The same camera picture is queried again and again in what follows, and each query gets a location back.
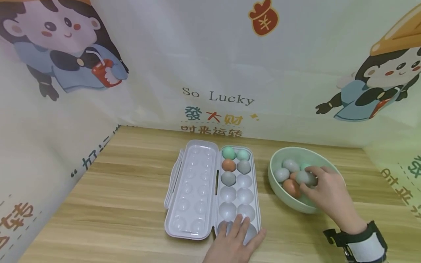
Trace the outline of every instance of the orange hat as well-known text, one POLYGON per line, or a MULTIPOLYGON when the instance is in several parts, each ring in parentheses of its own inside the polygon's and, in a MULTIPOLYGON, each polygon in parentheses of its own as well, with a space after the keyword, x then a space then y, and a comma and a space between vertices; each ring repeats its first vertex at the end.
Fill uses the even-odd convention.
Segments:
MULTIPOLYGON (((27 1, 37 1, 37 0, 0 0, 0 2, 27 2, 27 1)), ((78 0, 78 1, 91 5, 90 0, 78 0)))
POLYGON ((404 15, 376 44, 370 56, 421 46, 421 4, 404 15))

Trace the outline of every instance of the green egg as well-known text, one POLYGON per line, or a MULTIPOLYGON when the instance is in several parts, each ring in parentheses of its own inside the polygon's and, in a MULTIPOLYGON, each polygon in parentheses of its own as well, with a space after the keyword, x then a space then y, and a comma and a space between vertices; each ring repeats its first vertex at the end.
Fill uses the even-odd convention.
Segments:
POLYGON ((300 166, 300 170, 301 171, 304 171, 304 169, 306 169, 307 167, 309 167, 309 166, 311 166, 311 165, 309 165, 308 163, 303 163, 303 164, 301 164, 301 166, 300 166))
POLYGON ((248 152, 246 150, 241 149, 237 152, 237 159, 240 160, 240 161, 241 160, 248 161, 248 160, 250 160, 250 155, 248 154, 248 152))
POLYGON ((226 146, 222 149, 222 156, 225 159, 231 159, 234 160, 235 159, 235 151, 232 147, 230 146, 226 146))

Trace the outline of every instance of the brown egg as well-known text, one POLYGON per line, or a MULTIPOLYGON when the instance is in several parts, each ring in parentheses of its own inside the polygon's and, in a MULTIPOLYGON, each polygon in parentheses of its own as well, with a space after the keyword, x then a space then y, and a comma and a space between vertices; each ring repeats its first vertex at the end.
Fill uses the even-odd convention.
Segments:
POLYGON ((301 196, 300 186, 294 180, 291 180, 291 179, 285 180, 284 183, 282 184, 282 187, 292 197, 294 197, 296 199, 300 198, 300 196, 301 196))
POLYGON ((290 179, 295 181, 295 177, 297 176, 298 172, 293 172, 290 174, 290 179))
POLYGON ((224 171, 230 171, 230 172, 234 172, 235 171, 235 162, 233 160, 230 159, 225 159, 222 162, 222 169, 224 171))

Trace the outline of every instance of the wrist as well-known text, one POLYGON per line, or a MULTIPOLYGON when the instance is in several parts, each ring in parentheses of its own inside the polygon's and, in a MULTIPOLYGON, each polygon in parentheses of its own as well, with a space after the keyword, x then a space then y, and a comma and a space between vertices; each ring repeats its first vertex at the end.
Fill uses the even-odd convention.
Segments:
POLYGON ((341 231, 350 235, 356 235, 364 232, 367 229, 367 223, 357 214, 344 214, 343 217, 334 220, 341 231))

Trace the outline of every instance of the finger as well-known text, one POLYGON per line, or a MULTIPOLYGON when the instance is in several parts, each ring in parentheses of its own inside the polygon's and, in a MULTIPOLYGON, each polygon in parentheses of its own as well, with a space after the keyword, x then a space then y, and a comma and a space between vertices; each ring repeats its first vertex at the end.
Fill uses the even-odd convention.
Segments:
POLYGON ((311 200, 314 199, 314 195, 316 194, 316 190, 309 188, 305 183, 300 184, 300 190, 305 195, 307 195, 311 200))
POLYGON ((327 173, 336 173, 336 171, 334 171, 332 168, 327 167, 327 166, 322 166, 320 168, 327 173))
POLYGON ((221 237, 226 237, 226 227, 227 227, 228 223, 227 222, 222 222, 221 224, 221 228, 219 229, 219 233, 218 236, 216 238, 221 238, 221 237))
POLYGON ((306 172, 312 172, 315 176, 323 176, 326 172, 318 166, 309 166, 305 169, 306 172))
POLYGON ((228 233, 228 237, 235 238, 238 235, 238 231, 240 230, 242 220, 242 214, 238 214, 232 224, 231 231, 228 233))
POLYGON ((249 256, 251 256, 254 253, 254 251, 260 246, 265 237, 266 229, 262 228, 257 234, 257 236, 255 236, 249 241, 249 243, 246 246, 246 250, 248 251, 249 256))
POLYGON ((242 225, 240 227, 240 231, 238 232, 238 235, 236 237, 236 240, 243 243, 245 234, 247 234, 248 227, 250 226, 250 218, 246 217, 244 221, 242 222, 242 225))

